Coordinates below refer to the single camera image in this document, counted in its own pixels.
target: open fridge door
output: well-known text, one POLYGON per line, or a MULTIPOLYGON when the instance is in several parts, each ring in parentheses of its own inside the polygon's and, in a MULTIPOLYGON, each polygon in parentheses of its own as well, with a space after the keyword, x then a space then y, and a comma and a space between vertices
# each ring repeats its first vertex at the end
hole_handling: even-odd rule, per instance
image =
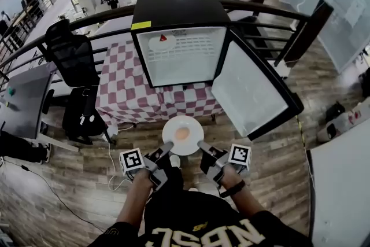
POLYGON ((303 111, 298 96, 235 30, 227 39, 212 94, 242 137, 254 140, 303 111))

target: yellow label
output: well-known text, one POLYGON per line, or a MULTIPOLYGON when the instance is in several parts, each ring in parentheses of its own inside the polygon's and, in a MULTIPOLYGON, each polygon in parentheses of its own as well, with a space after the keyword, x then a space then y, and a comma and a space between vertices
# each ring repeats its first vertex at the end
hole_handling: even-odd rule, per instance
POLYGON ((132 24, 131 30, 149 28, 149 27, 151 27, 151 21, 132 24))

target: chair leg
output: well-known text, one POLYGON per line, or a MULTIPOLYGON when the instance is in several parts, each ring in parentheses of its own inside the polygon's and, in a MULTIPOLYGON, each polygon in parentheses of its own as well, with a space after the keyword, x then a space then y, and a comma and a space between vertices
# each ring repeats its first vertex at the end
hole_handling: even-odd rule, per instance
POLYGON ((111 140, 111 138, 109 137, 109 134, 108 134, 108 130, 107 129, 104 130, 104 135, 105 135, 106 140, 108 141, 108 143, 113 144, 113 145, 116 145, 116 141, 115 140, 111 140))
POLYGON ((83 139, 68 136, 68 139, 85 145, 93 145, 91 139, 87 136, 81 136, 83 139))

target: white plate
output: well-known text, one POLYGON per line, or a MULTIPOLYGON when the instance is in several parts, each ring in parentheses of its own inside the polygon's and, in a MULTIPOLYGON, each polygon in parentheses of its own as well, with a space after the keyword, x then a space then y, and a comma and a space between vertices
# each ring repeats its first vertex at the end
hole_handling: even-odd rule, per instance
POLYGON ((167 38, 165 41, 161 41, 161 35, 152 37, 149 39, 149 49, 152 51, 170 51, 173 50, 176 46, 176 37, 171 34, 164 34, 167 38))
POLYGON ((199 122, 190 116, 180 115, 170 119, 164 125, 162 131, 163 142, 173 142, 171 151, 179 156, 189 156, 195 153, 198 149, 198 142, 204 139, 204 131, 199 122), (178 140, 175 137, 176 131, 179 128, 188 128, 189 136, 184 140, 178 140))

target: black fridge top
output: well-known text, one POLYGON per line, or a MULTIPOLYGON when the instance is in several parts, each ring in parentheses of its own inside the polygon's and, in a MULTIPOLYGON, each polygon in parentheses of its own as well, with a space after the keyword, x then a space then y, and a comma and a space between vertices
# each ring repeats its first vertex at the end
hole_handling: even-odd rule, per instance
POLYGON ((228 23, 230 18, 219 0, 138 0, 132 29, 135 29, 137 23, 148 22, 150 26, 145 27, 180 27, 182 24, 194 24, 197 27, 202 24, 228 23))

